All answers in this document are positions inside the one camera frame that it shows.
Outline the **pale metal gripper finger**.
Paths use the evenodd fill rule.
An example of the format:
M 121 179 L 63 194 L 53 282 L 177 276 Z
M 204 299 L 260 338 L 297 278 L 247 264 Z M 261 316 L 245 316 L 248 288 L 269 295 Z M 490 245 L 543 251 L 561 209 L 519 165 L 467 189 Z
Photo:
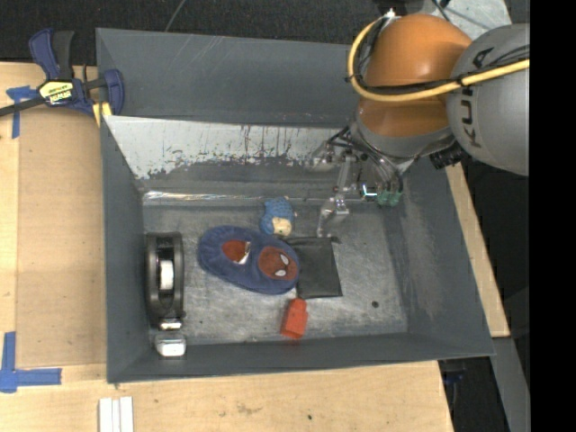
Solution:
M 316 233 L 320 238 L 331 237 L 349 215 L 346 200 L 342 196 L 329 197 L 320 207 Z
M 333 148 L 318 148 L 310 154 L 311 172 L 328 172 L 341 165 L 341 157 Z

